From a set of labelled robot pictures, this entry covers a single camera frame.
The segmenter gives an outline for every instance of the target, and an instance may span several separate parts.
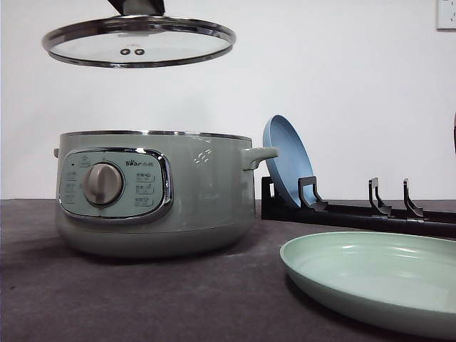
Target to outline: plate rack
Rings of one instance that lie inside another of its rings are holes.
[[[352,227],[377,232],[456,237],[456,212],[435,212],[418,207],[410,199],[408,179],[403,182],[405,209],[387,205],[379,195],[378,178],[368,182],[370,206],[331,204],[321,198],[317,191],[316,177],[302,177],[297,180],[300,208],[286,205],[274,186],[271,193],[270,177],[261,179],[261,218],[276,221],[323,224]],[[309,203],[303,196],[303,188],[312,186],[315,203]]]

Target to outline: stainless steel lid rim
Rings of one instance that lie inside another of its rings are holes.
[[[57,53],[48,51],[50,57],[56,59],[60,62],[65,62],[73,64],[75,66],[97,66],[101,68],[160,68],[165,66],[183,66],[185,64],[199,63],[209,61],[211,59],[221,57],[226,53],[229,53],[233,49],[233,46],[228,46],[227,48],[218,51],[216,53],[210,53],[203,56],[192,57],[192,58],[183,58],[179,60],[172,61],[154,61],[154,62],[126,62],[126,63],[116,63],[116,62],[103,62],[103,61],[91,61],[87,59],[78,59],[78,58],[67,58]]]
[[[198,33],[223,39],[233,45],[236,34],[226,26],[199,19],[172,16],[115,16],[96,19],[57,28],[46,34],[42,45],[50,51],[54,46],[73,39],[97,34],[122,33],[126,31],[175,31]]]
[[[246,140],[252,142],[251,138],[242,135],[230,135],[221,133],[204,132],[183,132],[171,130],[83,130],[78,132],[67,132],[61,134],[61,138],[76,137],[79,135],[174,135],[187,137],[224,138],[235,140]]]

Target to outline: pot base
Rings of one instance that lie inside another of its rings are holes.
[[[75,249],[118,258],[163,258],[196,254],[233,244],[252,223],[182,232],[94,232],[57,224],[61,236]]]

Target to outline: pot handle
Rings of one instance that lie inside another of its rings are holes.
[[[255,170],[263,160],[277,156],[279,156],[277,147],[246,148],[241,150],[242,169],[243,171]]]

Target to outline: green ceramic plate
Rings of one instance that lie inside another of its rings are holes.
[[[312,234],[280,249],[289,276],[323,305],[403,333],[456,339],[456,242],[404,234]]]

